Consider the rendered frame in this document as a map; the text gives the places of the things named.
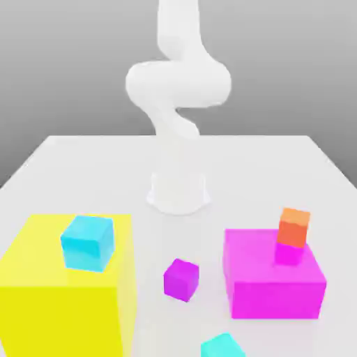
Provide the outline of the small orange cube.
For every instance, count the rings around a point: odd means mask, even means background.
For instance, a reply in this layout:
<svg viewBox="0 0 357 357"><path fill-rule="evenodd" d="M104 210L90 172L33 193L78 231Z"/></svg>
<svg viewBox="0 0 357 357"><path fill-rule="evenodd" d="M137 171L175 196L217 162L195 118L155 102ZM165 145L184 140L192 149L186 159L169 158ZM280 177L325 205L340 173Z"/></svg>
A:
<svg viewBox="0 0 357 357"><path fill-rule="evenodd" d="M304 248L310 213L294 208L283 208L280 216L277 242L295 248Z"/></svg>

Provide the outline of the small turquoise cube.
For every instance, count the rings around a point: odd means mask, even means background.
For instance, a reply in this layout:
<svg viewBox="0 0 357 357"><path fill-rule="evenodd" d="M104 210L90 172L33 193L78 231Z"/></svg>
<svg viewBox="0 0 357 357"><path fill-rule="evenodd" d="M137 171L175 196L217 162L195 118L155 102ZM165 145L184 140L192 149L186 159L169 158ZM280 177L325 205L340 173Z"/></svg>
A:
<svg viewBox="0 0 357 357"><path fill-rule="evenodd" d="M201 344L200 357L246 357L229 333L222 333Z"/></svg>

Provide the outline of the large yellow box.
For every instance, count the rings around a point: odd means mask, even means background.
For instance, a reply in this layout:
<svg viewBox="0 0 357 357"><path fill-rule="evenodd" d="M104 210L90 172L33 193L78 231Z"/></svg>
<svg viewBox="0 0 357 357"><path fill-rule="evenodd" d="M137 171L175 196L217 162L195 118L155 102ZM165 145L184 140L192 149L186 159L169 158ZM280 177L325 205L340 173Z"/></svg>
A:
<svg viewBox="0 0 357 357"><path fill-rule="evenodd" d="M131 357L137 289L128 214L112 216L116 249L102 273L66 268L71 214L28 217L0 258L6 357Z"/></svg>

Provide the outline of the large magenta box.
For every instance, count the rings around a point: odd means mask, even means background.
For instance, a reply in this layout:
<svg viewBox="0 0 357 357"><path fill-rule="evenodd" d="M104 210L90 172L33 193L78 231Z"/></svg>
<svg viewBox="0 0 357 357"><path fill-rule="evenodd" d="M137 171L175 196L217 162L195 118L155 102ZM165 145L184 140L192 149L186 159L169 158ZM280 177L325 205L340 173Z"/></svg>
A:
<svg viewBox="0 0 357 357"><path fill-rule="evenodd" d="M300 264L276 264L276 229L226 229L223 273L234 319L316 319L326 278L309 246Z"/></svg>

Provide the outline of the small purple cube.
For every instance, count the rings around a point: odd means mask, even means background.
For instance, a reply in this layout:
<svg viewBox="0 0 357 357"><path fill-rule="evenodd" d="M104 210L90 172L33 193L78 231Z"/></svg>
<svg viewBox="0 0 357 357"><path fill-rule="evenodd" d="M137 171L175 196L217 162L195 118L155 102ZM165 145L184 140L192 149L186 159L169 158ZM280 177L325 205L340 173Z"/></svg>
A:
<svg viewBox="0 0 357 357"><path fill-rule="evenodd" d="M176 258L164 275L164 293L188 302L199 284L199 266Z"/></svg>

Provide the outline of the small magenta cube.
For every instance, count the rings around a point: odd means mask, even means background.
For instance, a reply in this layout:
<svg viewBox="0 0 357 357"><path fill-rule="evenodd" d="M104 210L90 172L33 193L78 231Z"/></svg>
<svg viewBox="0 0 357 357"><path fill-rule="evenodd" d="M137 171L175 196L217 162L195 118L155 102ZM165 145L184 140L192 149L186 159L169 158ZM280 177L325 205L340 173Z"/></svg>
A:
<svg viewBox="0 0 357 357"><path fill-rule="evenodd" d="M276 243L274 260L276 264L295 266L300 264L305 248Z"/></svg>

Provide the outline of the small cyan cube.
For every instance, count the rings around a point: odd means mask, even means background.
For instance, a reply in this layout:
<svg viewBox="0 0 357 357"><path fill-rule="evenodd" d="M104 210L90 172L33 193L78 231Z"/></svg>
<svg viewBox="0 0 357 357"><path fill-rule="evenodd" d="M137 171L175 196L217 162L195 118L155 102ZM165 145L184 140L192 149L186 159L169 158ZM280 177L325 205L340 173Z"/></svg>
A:
<svg viewBox="0 0 357 357"><path fill-rule="evenodd" d="M103 273L115 251L111 218L76 215L61 234L66 268Z"/></svg>

